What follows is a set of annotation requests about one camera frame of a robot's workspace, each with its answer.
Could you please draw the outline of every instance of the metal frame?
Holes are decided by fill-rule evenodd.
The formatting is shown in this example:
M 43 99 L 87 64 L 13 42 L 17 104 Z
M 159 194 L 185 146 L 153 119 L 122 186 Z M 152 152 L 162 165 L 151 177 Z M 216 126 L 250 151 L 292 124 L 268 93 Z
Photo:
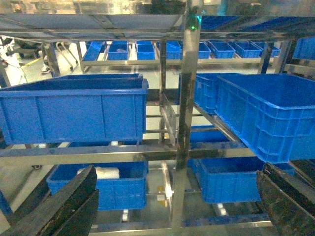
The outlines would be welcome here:
M 200 232 L 208 230 L 223 230 L 223 229 L 242 229 L 242 228 L 257 228 L 272 226 L 266 214 L 244 215 L 244 216 L 227 216 L 223 218 L 206 218 L 206 219 L 190 219 L 185 220 L 183 217 L 185 197 L 189 194 L 200 194 L 200 190 L 186 190 L 183 184 L 183 179 L 187 176 L 187 161 L 193 158 L 233 158 L 233 157 L 252 157 L 253 152 L 247 148 L 239 138 L 233 134 L 229 128 L 217 117 L 206 114 L 202 109 L 196 106 L 193 102 L 194 86 L 196 79 L 197 66 L 200 64 L 221 64 L 221 63 L 260 63 L 259 73 L 266 73 L 270 59 L 273 43 L 268 43 L 264 47 L 264 52 L 261 59 L 200 59 L 198 60 L 198 46 L 200 39 L 223 39 L 223 40 L 272 40 L 272 39 L 296 39 L 300 36 L 312 35 L 314 31 L 307 30 L 306 32 L 298 31 L 282 31 L 278 29 L 270 32 L 239 32 L 246 27 L 263 23 L 272 17 L 242 17 L 235 22 L 231 22 L 219 28 L 219 31 L 201 30 L 200 19 L 203 9 L 203 0 L 187 0 L 186 12 L 183 17 L 174 24 L 172 30 L 169 29 L 114 29 L 113 24 L 108 17 L 104 15 L 92 16 L 94 21 L 98 22 L 103 29 L 1 29 L 3 33 L 14 33 L 20 35 L 21 38 L 28 40 L 55 40 L 63 38 L 63 33 L 80 34 L 82 32 L 89 33 L 113 33 L 115 38 L 111 39 L 126 39 L 127 32 L 152 33 L 161 32 L 164 35 L 161 37 L 133 37 L 132 39 L 147 39 L 161 40 L 159 60 L 151 61 L 92 61 L 87 62 L 82 60 L 81 48 L 77 43 L 80 66 L 82 71 L 88 66 L 121 66 L 121 65 L 159 65 L 160 66 L 160 87 L 159 89 L 151 89 L 148 93 L 148 104 L 154 102 L 154 105 L 159 105 L 159 115 L 148 115 L 147 118 L 160 118 L 159 130 L 148 130 L 147 133 L 159 133 L 158 144 L 154 141 L 145 141 L 145 144 L 135 146 L 108 146 L 108 147 L 59 147 L 59 148 L 30 148 L 30 149 L 4 149 L 0 151 L 0 166 L 9 165 L 49 165 L 49 164 L 73 164 L 73 163 L 102 163 L 102 162 L 133 162 L 133 161 L 161 161 L 164 192 L 159 194 L 167 195 L 171 218 L 167 221 L 154 222 L 126 222 L 109 225 L 94 225 L 90 235 L 159 235 L 181 232 Z M 184 30 L 179 29 L 180 22 L 185 23 Z M 17 24 L 18 22 L 9 20 L 9 22 Z M 63 38 L 65 40 L 82 40 L 80 37 Z M 184 39 L 184 56 L 183 60 L 166 60 L 166 40 L 168 39 Z M 285 42 L 278 59 L 277 72 L 291 71 L 292 49 L 294 42 Z M 55 72 L 55 76 L 60 74 L 56 56 L 54 54 L 53 45 L 46 44 L 47 55 L 50 66 Z M 306 61 L 299 61 L 294 70 L 303 70 L 307 64 Z M 179 114 L 176 114 L 170 104 L 176 100 L 174 90 L 166 89 L 166 66 L 181 65 L 182 67 L 182 84 L 180 94 Z M 201 114 L 193 114 L 195 107 Z M 225 143 L 198 143 L 191 145 L 189 143 L 191 130 L 191 120 L 194 116 L 204 116 L 211 122 L 216 129 L 224 133 L 230 140 Z M 178 124 L 174 124 L 174 120 L 178 118 Z M 164 134 L 170 136 L 170 144 L 165 139 Z M 167 161 L 175 162 L 174 172 L 168 167 Z
M 86 72 L 92 66 L 133 66 L 133 65 L 161 65 L 162 58 L 159 50 L 155 47 L 157 58 L 156 60 L 107 60 L 105 54 L 101 60 L 83 60 L 84 55 L 82 55 L 82 49 L 80 43 L 77 43 L 80 67 L 82 72 Z M 274 58 L 270 58 L 269 62 L 272 63 Z M 232 59 L 217 59 L 217 58 L 209 58 L 209 59 L 198 59 L 198 65 L 212 65 L 212 64 L 259 64 L 261 62 L 261 58 L 241 58 L 239 55 L 235 53 L 234 58 Z M 182 60 L 166 60 L 166 65 L 182 65 Z

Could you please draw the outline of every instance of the person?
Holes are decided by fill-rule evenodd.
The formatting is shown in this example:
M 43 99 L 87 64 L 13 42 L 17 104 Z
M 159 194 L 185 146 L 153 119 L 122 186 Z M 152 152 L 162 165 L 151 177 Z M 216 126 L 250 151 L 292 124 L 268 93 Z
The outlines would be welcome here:
M 44 48 L 44 44 L 41 45 L 41 51 L 42 51 L 42 55 L 43 55 L 43 60 L 44 60 L 44 66 L 41 69 L 41 73 L 44 74 L 48 74 L 51 72 L 51 69 L 48 65 L 48 58 L 45 52 L 45 48 Z

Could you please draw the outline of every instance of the wheel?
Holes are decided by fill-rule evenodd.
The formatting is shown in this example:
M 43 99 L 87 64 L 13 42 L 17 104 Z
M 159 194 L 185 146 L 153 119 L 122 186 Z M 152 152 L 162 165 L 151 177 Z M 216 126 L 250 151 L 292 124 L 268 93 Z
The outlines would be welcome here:
M 32 166 L 34 170 L 40 170 L 43 166 Z

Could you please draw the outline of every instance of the blue bin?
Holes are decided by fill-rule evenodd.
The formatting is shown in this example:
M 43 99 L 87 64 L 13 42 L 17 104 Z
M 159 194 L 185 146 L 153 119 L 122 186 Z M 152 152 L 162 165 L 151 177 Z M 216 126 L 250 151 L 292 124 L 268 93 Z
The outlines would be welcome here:
M 85 53 L 83 60 L 97 60 L 100 53 L 105 51 L 106 42 L 96 41 L 91 42 L 87 52 Z
M 195 85 L 195 103 L 208 114 L 215 114 L 218 93 L 218 75 L 220 73 L 197 73 Z M 179 76 L 179 94 L 182 75 Z
M 295 51 L 293 54 L 294 58 L 298 59 L 315 59 L 315 37 L 313 38 L 302 38 L 297 42 Z
M 128 41 L 113 41 L 112 44 L 128 44 Z
M 155 60 L 153 44 L 136 44 L 138 60 Z
M 157 47 L 160 49 L 160 43 L 157 42 Z M 181 59 L 183 55 L 182 48 L 177 41 L 168 41 L 166 44 L 166 59 Z
M 287 74 L 218 78 L 216 113 L 261 160 L 315 156 L 315 81 Z
M 202 16 L 201 29 L 214 30 L 238 18 L 239 16 Z
M 136 44 L 152 44 L 152 41 L 137 41 Z
M 256 185 L 256 172 L 262 170 L 264 163 L 258 158 L 196 159 L 193 165 L 205 202 L 216 204 L 261 200 Z M 294 175 L 294 168 L 290 165 L 277 166 Z
M 264 47 L 265 47 L 265 43 L 264 42 L 252 42 L 252 43 L 261 49 L 261 53 L 259 55 L 261 57 L 262 51 L 264 50 Z M 279 54 L 280 54 L 280 49 L 273 47 L 271 57 L 272 58 L 277 57 Z
M 196 125 L 192 126 L 191 129 L 201 128 L 214 128 L 213 125 Z M 198 131 L 191 132 L 190 142 L 191 143 L 215 143 L 215 142 L 228 142 L 229 139 L 225 137 L 220 131 Z
M 128 44 L 111 44 L 108 49 L 109 60 L 128 60 Z
M 98 210 L 142 209 L 146 205 L 147 162 L 98 163 L 95 167 L 116 167 L 119 179 L 98 179 Z M 55 194 L 77 175 L 77 171 L 89 164 L 59 165 L 47 178 L 47 183 Z
M 242 58 L 258 58 L 261 53 L 261 49 L 250 42 L 236 42 L 230 43 L 230 45 Z
M 211 50 L 204 42 L 199 43 L 199 59 L 208 59 L 210 57 Z
M 225 42 L 210 42 L 208 46 L 216 58 L 233 58 L 235 50 L 228 43 Z
M 142 140 L 146 79 L 69 77 L 0 89 L 7 144 Z

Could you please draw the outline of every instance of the metal shelf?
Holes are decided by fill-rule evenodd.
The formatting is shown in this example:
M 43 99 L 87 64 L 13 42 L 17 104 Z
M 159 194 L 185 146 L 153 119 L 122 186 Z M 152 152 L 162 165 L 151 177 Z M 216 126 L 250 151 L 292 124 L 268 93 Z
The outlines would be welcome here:
M 77 43 L 78 51 L 81 50 L 80 43 Z M 135 47 L 129 48 L 129 59 L 128 60 L 108 60 L 107 49 L 105 53 L 100 53 L 97 60 L 84 60 L 84 56 L 79 54 L 80 66 L 82 72 L 86 72 L 89 67 L 92 66 L 133 66 L 133 65 L 159 65 L 159 49 L 155 46 L 155 60 L 137 60 Z M 260 63 L 261 58 L 241 58 L 235 53 L 234 58 L 231 59 L 217 59 L 211 57 L 209 59 L 198 59 L 198 65 L 211 65 L 211 64 L 257 64 Z M 166 65 L 182 65 L 182 60 L 166 60 Z
M 141 217 L 134 221 L 117 224 L 93 225 L 90 235 L 160 235 L 168 233 L 191 233 L 223 229 L 243 229 L 272 226 L 265 214 L 252 214 L 245 216 L 230 216 L 223 218 L 206 218 L 198 215 L 197 219 L 186 218 L 187 207 L 195 202 L 196 193 L 186 189 L 183 181 L 187 179 L 187 161 L 190 158 L 210 157 L 252 157 L 252 151 L 239 142 L 239 139 L 230 132 L 220 119 L 209 116 L 200 108 L 200 113 L 222 131 L 231 142 L 225 143 L 199 143 L 191 145 L 190 132 L 193 117 L 194 87 L 198 64 L 221 63 L 258 63 L 259 73 L 266 73 L 270 62 L 273 44 L 266 44 L 260 59 L 201 59 L 198 60 L 198 47 L 200 40 L 217 39 L 224 41 L 233 40 L 293 40 L 293 42 L 306 36 L 315 35 L 315 2 L 300 0 L 295 3 L 268 2 L 264 5 L 242 4 L 236 0 L 208 1 L 187 0 L 167 1 L 164 7 L 156 5 L 159 1 L 133 1 L 117 0 L 109 3 L 108 0 L 76 0 L 67 1 L 29 1 L 22 0 L 17 4 L 8 4 L 0 0 L 0 34 L 45 42 L 45 49 L 49 63 L 59 74 L 52 42 L 56 41 L 90 41 L 90 40 L 160 40 L 159 60 L 153 61 L 82 61 L 81 50 L 79 57 L 81 67 L 86 66 L 115 66 L 115 65 L 160 65 L 160 87 L 151 89 L 148 93 L 148 105 L 159 105 L 160 139 L 146 141 L 146 144 L 135 146 L 108 146 L 108 147 L 59 147 L 59 148 L 31 148 L 0 151 L 0 166 L 9 165 L 48 165 L 71 163 L 101 163 L 101 162 L 132 162 L 132 161 L 172 161 L 174 172 L 168 171 L 163 166 L 163 182 L 170 186 L 172 181 L 171 214 L 164 209 L 167 219 L 143 222 Z M 218 9 L 226 7 L 224 13 Z M 221 22 L 214 28 L 204 27 L 207 22 Z M 273 26 L 264 27 L 276 21 Z M 166 60 L 166 41 L 183 40 L 183 60 Z M 277 72 L 291 71 L 288 66 L 292 58 L 294 43 L 286 42 L 277 63 Z M 182 84 L 180 94 L 179 115 L 176 115 L 170 104 L 177 99 L 177 93 L 166 89 L 166 66 L 182 66 Z M 178 127 L 174 120 L 178 118 Z M 165 139 L 165 128 L 172 134 L 171 144 Z M 149 201 L 146 209 L 136 213 L 150 212 L 155 209 L 156 201 Z M 117 213 L 106 212 L 111 216 Z

